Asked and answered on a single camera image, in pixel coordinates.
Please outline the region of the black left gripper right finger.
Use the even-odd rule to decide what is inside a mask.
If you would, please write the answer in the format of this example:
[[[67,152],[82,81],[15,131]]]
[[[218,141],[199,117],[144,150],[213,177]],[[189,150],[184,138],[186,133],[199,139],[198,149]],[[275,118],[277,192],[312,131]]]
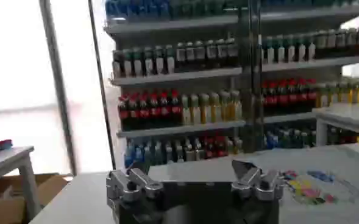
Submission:
[[[237,180],[232,182],[231,191],[240,199],[255,197],[260,201],[275,201],[283,198],[283,180],[280,172],[264,172],[253,163],[232,160],[232,168]]]

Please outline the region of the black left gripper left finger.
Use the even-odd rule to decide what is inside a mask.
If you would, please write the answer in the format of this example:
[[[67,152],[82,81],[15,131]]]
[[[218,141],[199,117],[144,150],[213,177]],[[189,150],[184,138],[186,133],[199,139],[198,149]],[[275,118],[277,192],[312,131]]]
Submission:
[[[106,178],[107,198],[126,203],[138,201],[141,197],[158,198],[164,185],[155,181],[139,168],[110,171]]]

